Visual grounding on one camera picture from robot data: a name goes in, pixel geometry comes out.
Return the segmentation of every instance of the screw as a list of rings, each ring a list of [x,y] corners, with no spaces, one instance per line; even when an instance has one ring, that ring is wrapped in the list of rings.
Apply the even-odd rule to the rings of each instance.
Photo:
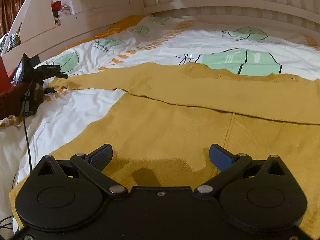
[[[109,188],[109,191],[113,194],[121,194],[125,192],[125,187],[121,185],[114,185]]]
[[[157,195],[158,195],[159,197],[163,197],[163,196],[165,196],[165,192],[160,191],[160,192],[157,193]]]
[[[23,240],[35,240],[32,236],[25,236]]]
[[[206,194],[206,193],[210,193],[213,191],[213,187],[209,186],[209,185],[201,185],[199,187],[197,187],[197,190],[201,193],[201,194]]]

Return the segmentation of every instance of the yellow blanket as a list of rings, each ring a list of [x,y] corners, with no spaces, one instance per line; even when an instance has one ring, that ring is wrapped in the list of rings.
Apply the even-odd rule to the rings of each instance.
[[[319,237],[320,81],[240,76],[196,63],[145,63],[55,79],[52,86],[128,91],[104,118],[53,152],[57,159],[110,143],[114,158],[103,173],[129,189],[194,188],[218,172],[208,156],[213,143],[254,159],[277,154],[308,199],[301,228]]]

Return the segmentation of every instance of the black cable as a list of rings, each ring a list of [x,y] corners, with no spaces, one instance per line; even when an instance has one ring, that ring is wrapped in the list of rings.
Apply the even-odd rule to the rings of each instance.
[[[9,219],[9,218],[12,218],[12,216],[2,219],[2,220],[0,221],[0,225],[1,225],[1,223],[2,223],[3,221],[5,221],[5,220],[7,220],[7,219]]]
[[[13,182],[12,182],[12,188],[14,186],[14,180],[16,179],[16,176],[17,176],[17,173],[14,175]]]
[[[8,223],[8,224],[5,224],[3,226],[0,226],[0,229],[5,228],[5,229],[11,229],[12,230],[12,228],[7,227],[9,225],[12,225],[12,223]]]
[[[29,169],[30,169],[30,173],[32,171],[32,164],[31,164],[31,153],[30,153],[30,146],[29,146],[29,140],[28,140],[28,133],[27,133],[27,128],[26,128],[26,121],[25,121],[25,108],[26,108],[26,100],[27,100],[27,96],[30,92],[30,88],[31,88],[31,84],[32,84],[33,80],[30,82],[28,91],[27,91],[27,95],[24,98],[23,101],[23,112],[22,112],[22,117],[23,117],[23,127],[24,127],[24,133],[26,135],[26,141],[27,141],[27,149],[28,149],[28,157],[29,157]]]

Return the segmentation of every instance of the green leaf pattern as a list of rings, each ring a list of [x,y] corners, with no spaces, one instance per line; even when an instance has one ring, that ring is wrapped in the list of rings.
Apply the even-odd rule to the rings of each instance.
[[[148,26],[145,26],[145,25],[137,25],[132,29],[130,29],[129,31],[132,33],[137,33],[140,36],[143,36],[149,33],[150,29],[148,28]]]
[[[152,17],[151,21],[152,22],[158,22],[161,23],[162,25],[164,25],[164,23],[169,19],[169,17]]]
[[[54,65],[60,65],[61,72],[67,73],[79,64],[79,57],[76,52],[68,53],[54,61]]]
[[[268,35],[260,29],[254,27],[243,27],[234,32],[229,32],[230,36],[247,39],[250,41],[261,41],[268,37]]]
[[[97,43],[103,47],[107,47],[107,46],[114,47],[116,45],[124,43],[124,41],[121,41],[121,40],[114,41],[114,40],[106,39],[106,40],[97,41]]]
[[[212,69],[227,69],[232,73],[248,76],[268,76],[281,72],[281,65],[270,53],[248,49],[203,55],[201,63]]]

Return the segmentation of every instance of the dark red knit fabric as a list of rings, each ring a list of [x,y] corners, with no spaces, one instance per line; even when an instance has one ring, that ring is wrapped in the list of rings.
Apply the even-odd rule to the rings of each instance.
[[[30,83],[21,83],[15,87],[11,87],[7,92],[0,94],[0,120],[10,115],[20,115],[22,106],[21,99],[27,92],[29,85]],[[36,84],[32,83],[30,90],[34,90],[35,88]]]

